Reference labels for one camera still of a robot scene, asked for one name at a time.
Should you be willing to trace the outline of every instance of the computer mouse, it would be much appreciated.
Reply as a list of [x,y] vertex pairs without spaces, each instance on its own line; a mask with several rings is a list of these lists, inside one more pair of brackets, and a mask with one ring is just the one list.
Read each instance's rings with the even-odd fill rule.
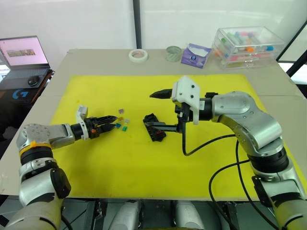
[[28,78],[28,84],[29,86],[36,86],[40,81],[40,78],[38,75],[31,76]]

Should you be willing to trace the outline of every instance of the laptop keyboard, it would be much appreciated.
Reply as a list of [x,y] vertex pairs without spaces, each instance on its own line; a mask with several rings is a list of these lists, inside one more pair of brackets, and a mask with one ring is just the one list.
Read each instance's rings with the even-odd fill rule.
[[23,69],[23,70],[12,70],[7,74],[7,77],[10,79],[19,79],[19,78],[29,78],[34,75],[46,75],[49,69]]

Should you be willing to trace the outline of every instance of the purple tissue box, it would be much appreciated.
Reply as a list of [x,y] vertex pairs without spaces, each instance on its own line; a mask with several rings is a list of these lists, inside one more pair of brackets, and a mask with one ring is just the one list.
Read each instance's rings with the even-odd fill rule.
[[183,51],[181,63],[203,68],[210,52],[210,48],[190,43],[189,46]]

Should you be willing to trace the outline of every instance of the tape roll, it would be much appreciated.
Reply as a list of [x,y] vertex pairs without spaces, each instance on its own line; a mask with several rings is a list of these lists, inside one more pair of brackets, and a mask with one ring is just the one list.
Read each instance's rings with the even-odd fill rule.
[[142,63],[148,59],[148,53],[143,49],[134,49],[130,51],[129,59],[135,63]]
[[176,62],[181,58],[181,48],[178,46],[169,46],[166,48],[166,60]]

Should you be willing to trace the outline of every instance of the yellow mat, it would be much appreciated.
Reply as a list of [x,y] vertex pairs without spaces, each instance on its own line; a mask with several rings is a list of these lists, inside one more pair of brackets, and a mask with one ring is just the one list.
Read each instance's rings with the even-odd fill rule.
[[[80,104],[89,107],[89,116],[123,116],[130,119],[126,132],[114,129],[99,138],[78,140],[70,146],[54,150],[54,157],[65,171],[72,186],[71,197],[183,198],[209,199],[208,182],[219,168],[234,163],[236,138],[216,141],[185,157],[181,150],[181,134],[167,133],[162,142],[152,142],[142,122],[154,113],[160,121],[176,124],[175,104],[170,99],[154,99],[157,90],[171,89],[181,76],[72,76],[52,124],[75,124]],[[190,76],[206,92],[244,91],[261,110],[263,104],[244,75]],[[232,131],[219,123],[202,121],[187,124],[187,151]],[[247,159],[239,149],[240,160]],[[299,176],[306,188],[297,164]],[[253,172],[249,163],[242,165],[246,187],[254,199]],[[216,176],[213,193],[217,199],[246,200],[237,168]]]

